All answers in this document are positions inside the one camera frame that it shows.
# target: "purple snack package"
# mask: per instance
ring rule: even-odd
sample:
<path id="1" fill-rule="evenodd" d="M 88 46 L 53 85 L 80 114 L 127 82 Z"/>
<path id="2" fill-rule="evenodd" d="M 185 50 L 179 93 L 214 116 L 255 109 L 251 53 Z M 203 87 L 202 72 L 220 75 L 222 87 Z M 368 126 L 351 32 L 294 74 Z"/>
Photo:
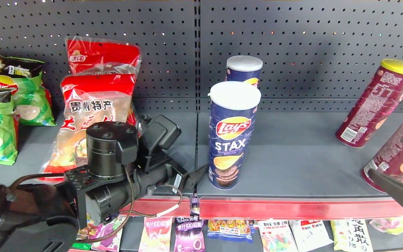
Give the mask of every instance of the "purple snack package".
<path id="1" fill-rule="evenodd" d="M 174 252 L 205 252 L 203 220 L 177 223 Z"/>

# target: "yellow plastic lid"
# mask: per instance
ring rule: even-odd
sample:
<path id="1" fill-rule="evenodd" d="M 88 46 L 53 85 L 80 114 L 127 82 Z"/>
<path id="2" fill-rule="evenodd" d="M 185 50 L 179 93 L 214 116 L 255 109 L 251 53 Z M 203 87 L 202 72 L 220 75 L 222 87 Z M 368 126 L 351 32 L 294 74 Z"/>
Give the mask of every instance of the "yellow plastic lid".
<path id="1" fill-rule="evenodd" d="M 398 59 L 382 59 L 380 65 L 390 71 L 403 75 L 403 61 Z"/>

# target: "potato chip can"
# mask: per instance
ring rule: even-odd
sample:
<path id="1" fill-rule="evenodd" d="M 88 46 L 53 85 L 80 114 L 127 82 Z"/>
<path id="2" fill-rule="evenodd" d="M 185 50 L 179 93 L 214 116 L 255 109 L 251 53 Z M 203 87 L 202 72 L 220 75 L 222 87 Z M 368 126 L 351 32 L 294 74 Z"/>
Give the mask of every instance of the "potato chip can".
<path id="1" fill-rule="evenodd" d="M 246 82 L 257 87 L 264 63 L 252 56 L 237 55 L 227 60 L 226 81 Z"/>
<path id="2" fill-rule="evenodd" d="M 239 179 L 261 92 L 248 83 L 229 81 L 217 83 L 208 95 L 211 97 L 208 177 L 214 187 L 229 190 Z"/>
<path id="3" fill-rule="evenodd" d="M 361 148 L 403 99 L 403 61 L 383 59 L 371 83 L 336 132 L 345 145 Z"/>
<path id="4" fill-rule="evenodd" d="M 376 169 L 403 183 L 403 143 L 401 142 L 402 137 L 403 123 L 360 172 L 366 183 L 368 183 L 374 189 L 383 192 L 383 190 L 369 178 L 369 169 Z"/>

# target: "pegboard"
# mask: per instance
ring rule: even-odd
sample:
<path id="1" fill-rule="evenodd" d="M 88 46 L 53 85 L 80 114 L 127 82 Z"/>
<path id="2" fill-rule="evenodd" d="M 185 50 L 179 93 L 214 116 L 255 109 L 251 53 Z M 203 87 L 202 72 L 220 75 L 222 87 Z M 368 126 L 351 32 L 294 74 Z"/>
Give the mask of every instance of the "pegboard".
<path id="1" fill-rule="evenodd" d="M 403 0 L 203 0 L 200 97 L 226 60 L 264 61 L 263 98 L 359 98 L 384 58 L 403 60 Z"/>
<path id="2" fill-rule="evenodd" d="M 138 97 L 195 97 L 192 1 L 0 0 L 0 54 L 45 61 L 54 97 L 69 73 L 66 35 L 136 43 L 143 62 Z"/>

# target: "white plastic lid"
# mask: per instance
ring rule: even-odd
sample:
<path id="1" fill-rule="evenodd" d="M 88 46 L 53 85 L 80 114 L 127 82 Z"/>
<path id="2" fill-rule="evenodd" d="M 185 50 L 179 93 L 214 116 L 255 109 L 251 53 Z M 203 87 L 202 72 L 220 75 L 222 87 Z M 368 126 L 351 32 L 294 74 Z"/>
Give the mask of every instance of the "white plastic lid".
<path id="1" fill-rule="evenodd" d="M 248 55 L 237 55 L 227 60 L 227 67 L 241 72 L 253 72 L 264 65 L 260 59 Z"/>
<path id="2" fill-rule="evenodd" d="M 261 100 L 261 91 L 249 83 L 225 81 L 212 86 L 211 101 L 229 110 L 249 110 Z"/>

